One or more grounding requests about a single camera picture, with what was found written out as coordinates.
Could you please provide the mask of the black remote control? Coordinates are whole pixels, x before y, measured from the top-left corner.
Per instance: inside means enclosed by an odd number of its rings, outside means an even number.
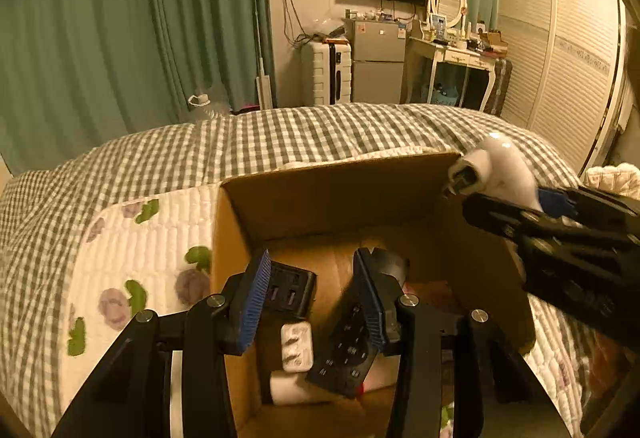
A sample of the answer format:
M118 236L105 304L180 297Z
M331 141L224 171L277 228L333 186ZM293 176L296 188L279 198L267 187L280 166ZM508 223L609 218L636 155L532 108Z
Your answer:
M353 399L393 384L398 361L371 374L374 361L397 349L400 328L394 301L401 295L409 262L389 250L361 247L352 256L352 280L334 311L335 325L316 343L306 380L326 392Z

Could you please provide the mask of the white louvred wardrobe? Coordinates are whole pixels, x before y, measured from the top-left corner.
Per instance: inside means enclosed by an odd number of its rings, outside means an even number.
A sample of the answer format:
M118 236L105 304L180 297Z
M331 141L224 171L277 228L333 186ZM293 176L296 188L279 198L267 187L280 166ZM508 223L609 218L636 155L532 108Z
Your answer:
M602 154L620 104L622 0L498 0L498 28L512 64L502 118L584 172Z

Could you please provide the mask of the teal curtain left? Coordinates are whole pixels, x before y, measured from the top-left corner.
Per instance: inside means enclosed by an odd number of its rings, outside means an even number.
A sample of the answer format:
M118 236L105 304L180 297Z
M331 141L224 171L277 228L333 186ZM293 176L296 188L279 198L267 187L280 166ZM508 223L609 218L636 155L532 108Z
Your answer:
M253 0L1 0L1 155L12 173L50 169L184 123L192 94L239 112L256 76Z

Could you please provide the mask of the white mop leaning wall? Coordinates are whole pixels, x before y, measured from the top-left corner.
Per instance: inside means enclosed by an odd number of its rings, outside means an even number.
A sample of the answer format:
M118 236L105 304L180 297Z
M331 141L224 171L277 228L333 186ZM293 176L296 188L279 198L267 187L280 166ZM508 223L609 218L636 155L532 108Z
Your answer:
M270 77L266 73L265 60L262 55L262 33L260 32L260 20L258 10L258 0L254 1L254 27L257 52L257 76L255 78L256 93L259 107L273 109Z

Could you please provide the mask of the clear water jug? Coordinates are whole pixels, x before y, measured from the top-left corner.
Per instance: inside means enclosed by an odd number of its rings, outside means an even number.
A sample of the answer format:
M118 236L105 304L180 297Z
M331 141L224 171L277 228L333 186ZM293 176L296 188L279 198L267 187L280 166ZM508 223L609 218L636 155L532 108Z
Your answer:
M188 118L191 123L226 117L232 114L227 103L213 101L206 93L192 94L186 100L188 103Z

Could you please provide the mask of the blue basket under table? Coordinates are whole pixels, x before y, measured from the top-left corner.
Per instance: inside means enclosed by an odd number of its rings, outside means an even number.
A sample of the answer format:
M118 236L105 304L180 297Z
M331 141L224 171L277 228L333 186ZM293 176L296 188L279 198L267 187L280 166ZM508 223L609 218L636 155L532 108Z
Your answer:
M441 82L434 84L434 89L430 98L431 104L443 106L456 106L460 98L460 93L456 86L445 86Z

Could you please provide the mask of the silver mini fridge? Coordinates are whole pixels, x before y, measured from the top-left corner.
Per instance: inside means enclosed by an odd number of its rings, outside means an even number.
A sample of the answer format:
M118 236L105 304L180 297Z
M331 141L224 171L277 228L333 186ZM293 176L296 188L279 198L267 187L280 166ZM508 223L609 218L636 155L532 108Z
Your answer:
M352 46L352 101L399 104L406 30L377 20L346 20Z

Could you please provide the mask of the dark grey power adapter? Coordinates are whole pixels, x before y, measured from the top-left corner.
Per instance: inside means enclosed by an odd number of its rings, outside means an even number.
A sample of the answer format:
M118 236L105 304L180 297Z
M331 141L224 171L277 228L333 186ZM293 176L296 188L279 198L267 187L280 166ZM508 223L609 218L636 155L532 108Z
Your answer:
M274 261L264 308L286 320L306 320L316 289L316 273Z

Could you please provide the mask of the white floral quilted mat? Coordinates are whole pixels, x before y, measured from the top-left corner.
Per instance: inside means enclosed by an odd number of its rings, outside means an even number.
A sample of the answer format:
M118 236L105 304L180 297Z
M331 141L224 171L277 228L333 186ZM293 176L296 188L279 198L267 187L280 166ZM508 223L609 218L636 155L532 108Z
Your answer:
M209 184L144 197L90 224L65 297L63 408L134 315L180 312L209 293L217 195Z

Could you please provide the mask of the white suitcase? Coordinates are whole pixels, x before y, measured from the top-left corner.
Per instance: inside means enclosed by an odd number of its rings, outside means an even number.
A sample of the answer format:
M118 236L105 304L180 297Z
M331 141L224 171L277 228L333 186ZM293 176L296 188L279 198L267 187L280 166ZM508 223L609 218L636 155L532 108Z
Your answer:
M348 43L311 41L300 50L303 104L352 101L352 48Z

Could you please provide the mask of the grey checked bed blanket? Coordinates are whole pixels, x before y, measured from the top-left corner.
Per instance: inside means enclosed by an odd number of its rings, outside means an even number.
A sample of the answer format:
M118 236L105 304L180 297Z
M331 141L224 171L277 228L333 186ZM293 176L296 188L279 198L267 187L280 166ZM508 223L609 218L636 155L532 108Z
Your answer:
M471 150L509 137L543 187L576 173L532 132L457 107L347 104L271 109L156 128L107 142L1 195L1 391L28 432L47 437L60 396L65 297L82 238L108 207L286 167Z

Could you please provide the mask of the oval vanity mirror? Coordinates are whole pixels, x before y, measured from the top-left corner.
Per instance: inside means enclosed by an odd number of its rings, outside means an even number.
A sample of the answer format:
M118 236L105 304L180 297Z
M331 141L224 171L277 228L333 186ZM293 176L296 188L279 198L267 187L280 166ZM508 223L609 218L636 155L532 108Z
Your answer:
M430 0L428 9L431 14L442 16L447 28L454 28L462 21L466 13L466 0Z

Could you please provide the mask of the white handheld device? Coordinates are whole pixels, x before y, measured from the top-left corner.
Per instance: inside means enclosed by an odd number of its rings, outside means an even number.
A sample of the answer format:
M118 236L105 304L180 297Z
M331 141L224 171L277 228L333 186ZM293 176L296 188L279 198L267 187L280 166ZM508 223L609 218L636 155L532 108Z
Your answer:
M542 210L533 172L514 142L499 132L490 132L456 160L448 169L445 192L482 193L531 210Z

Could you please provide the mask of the cream jacket at right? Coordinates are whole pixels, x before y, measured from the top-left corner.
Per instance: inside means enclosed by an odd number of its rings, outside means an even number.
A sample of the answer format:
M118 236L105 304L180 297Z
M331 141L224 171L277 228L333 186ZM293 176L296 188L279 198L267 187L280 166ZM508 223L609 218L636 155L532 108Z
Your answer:
M630 197L637 201L640 199L640 170L632 164L591 167L585 171L582 183L600 191Z

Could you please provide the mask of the white plug charger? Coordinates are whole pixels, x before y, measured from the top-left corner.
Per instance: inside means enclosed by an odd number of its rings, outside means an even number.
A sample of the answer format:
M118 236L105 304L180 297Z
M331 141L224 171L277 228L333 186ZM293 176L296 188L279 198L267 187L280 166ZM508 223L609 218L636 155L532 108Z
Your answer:
M281 326L281 359L287 373L308 372L314 365L312 326L308 321Z

